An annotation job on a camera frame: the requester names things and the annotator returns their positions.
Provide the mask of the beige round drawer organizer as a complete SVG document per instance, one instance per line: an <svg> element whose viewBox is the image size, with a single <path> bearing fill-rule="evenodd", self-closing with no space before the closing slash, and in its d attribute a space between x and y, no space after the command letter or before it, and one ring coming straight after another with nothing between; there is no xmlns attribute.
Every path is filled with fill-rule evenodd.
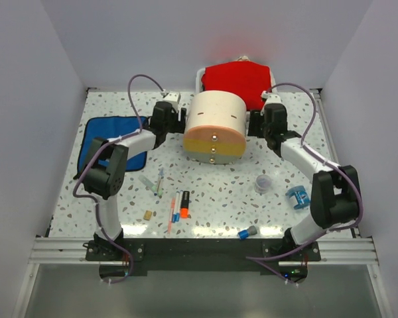
<svg viewBox="0 0 398 318"><path fill-rule="evenodd" d="M190 104L183 136L183 149L193 160L229 164L246 149L246 105L226 91L203 91Z"/></svg>

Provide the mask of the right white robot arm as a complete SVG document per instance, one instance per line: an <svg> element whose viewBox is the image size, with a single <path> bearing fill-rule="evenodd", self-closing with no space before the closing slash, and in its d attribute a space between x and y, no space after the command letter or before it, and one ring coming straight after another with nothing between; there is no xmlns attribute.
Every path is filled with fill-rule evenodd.
<svg viewBox="0 0 398 318"><path fill-rule="evenodd" d="M357 170L325 159L303 136L289 130L284 105L269 103L262 111L250 112L247 135L265 139L270 150L311 181L310 214L285 231L273 258L298 260L306 246L328 231L343 231L348 223L361 221L364 207Z"/></svg>

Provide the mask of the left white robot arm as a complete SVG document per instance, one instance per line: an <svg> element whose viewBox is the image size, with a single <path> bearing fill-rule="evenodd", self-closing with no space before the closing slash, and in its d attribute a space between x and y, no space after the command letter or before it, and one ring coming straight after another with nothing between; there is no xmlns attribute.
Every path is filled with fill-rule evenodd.
<svg viewBox="0 0 398 318"><path fill-rule="evenodd" d="M138 129L118 137L95 137L92 140L73 196L94 201L97 225L94 241L103 241L100 250L108 259L117 260L124 252L117 194L123 185L127 162L158 148L167 134L183 133L186 119L186 108L175 109L168 101L158 101L151 117L141 121ZM77 194L80 185L83 185L85 195Z"/></svg>

